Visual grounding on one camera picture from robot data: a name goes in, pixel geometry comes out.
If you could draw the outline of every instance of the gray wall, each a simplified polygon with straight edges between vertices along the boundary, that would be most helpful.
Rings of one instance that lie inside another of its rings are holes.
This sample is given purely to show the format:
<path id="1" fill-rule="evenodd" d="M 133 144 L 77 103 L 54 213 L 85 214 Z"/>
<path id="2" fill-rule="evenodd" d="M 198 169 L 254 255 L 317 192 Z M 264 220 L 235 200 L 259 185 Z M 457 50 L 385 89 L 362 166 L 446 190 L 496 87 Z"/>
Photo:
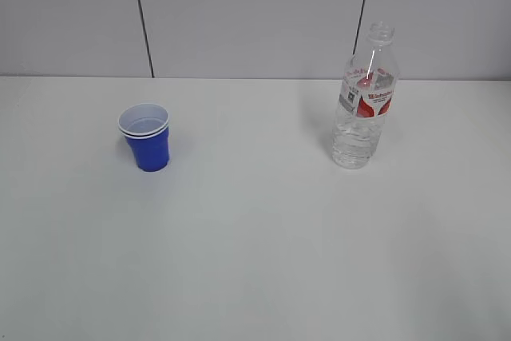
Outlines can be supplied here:
<path id="1" fill-rule="evenodd" d="M 341 75 L 362 0 L 141 0 L 157 77 Z M 510 78 L 509 0 L 367 0 L 404 78 Z M 0 0 L 0 73 L 150 76 L 137 0 Z"/>
<path id="2" fill-rule="evenodd" d="M 158 77 L 339 77 L 362 0 L 141 0 Z"/>
<path id="3" fill-rule="evenodd" d="M 149 76 L 136 0 L 0 0 L 0 73 Z"/>
<path id="4" fill-rule="evenodd" d="M 367 0 L 362 30 L 377 19 L 404 78 L 511 78 L 511 0 Z"/>

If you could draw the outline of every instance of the water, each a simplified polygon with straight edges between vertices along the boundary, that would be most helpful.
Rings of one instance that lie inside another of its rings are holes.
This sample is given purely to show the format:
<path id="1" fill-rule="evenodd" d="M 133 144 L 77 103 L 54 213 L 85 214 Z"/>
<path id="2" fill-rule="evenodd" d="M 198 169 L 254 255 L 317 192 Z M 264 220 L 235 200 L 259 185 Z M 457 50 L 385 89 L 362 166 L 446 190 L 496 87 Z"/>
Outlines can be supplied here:
<path id="1" fill-rule="evenodd" d="M 385 117 L 355 117 L 339 102 L 333 133 L 335 163 L 347 169 L 359 169 L 367 164 L 378 146 Z"/>

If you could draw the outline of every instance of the plastic cup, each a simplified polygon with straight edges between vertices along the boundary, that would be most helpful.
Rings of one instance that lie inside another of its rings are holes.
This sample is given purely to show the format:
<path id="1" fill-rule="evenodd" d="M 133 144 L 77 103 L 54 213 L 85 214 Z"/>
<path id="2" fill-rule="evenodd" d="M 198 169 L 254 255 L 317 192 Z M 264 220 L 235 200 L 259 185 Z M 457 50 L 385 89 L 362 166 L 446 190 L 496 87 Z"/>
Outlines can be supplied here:
<path id="1" fill-rule="evenodd" d="M 158 104 L 137 104 L 119 116 L 119 129 L 130 136 L 149 136 L 168 126 L 167 109 Z"/>
<path id="2" fill-rule="evenodd" d="M 168 164 L 168 112 L 165 108 L 134 105 L 119 117 L 119 129 L 131 147 L 138 168 L 155 172 Z"/>

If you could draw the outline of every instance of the bottle label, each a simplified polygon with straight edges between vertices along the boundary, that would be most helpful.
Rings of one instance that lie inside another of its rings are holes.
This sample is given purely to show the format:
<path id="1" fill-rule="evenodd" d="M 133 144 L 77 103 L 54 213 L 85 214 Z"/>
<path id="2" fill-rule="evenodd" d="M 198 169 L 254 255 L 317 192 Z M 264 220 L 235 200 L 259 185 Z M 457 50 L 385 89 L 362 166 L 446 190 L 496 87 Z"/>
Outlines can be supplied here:
<path id="1" fill-rule="evenodd" d="M 344 75 L 339 103 L 356 117 L 382 116 L 389 110 L 394 94 L 394 77 L 381 68 L 377 72 L 375 81 L 373 73 L 367 74 L 363 69 Z"/>

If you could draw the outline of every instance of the dark vertical line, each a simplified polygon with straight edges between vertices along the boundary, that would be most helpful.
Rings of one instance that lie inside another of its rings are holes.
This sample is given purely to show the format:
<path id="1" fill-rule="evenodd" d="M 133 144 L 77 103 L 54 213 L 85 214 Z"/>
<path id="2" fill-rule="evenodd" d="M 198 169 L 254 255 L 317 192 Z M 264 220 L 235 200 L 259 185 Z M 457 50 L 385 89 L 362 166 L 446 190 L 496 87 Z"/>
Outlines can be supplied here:
<path id="1" fill-rule="evenodd" d="M 147 30 L 145 29 L 144 11 L 142 10 L 141 0 L 137 0 L 138 12 L 141 16 L 142 31 L 144 32 L 145 49 L 147 50 L 147 59 L 149 60 L 149 68 L 151 69 L 151 77 L 154 77 L 153 60 L 151 59 L 151 49 L 149 48 L 149 40 L 147 39 Z"/>
<path id="2" fill-rule="evenodd" d="M 362 7 L 360 8 L 360 18 L 358 18 L 357 34 L 355 36 L 355 44 L 353 45 L 353 55 L 357 50 L 358 34 L 360 34 L 360 25 L 362 24 L 362 16 L 364 15 L 364 8 L 366 8 L 366 0 L 362 0 Z"/>

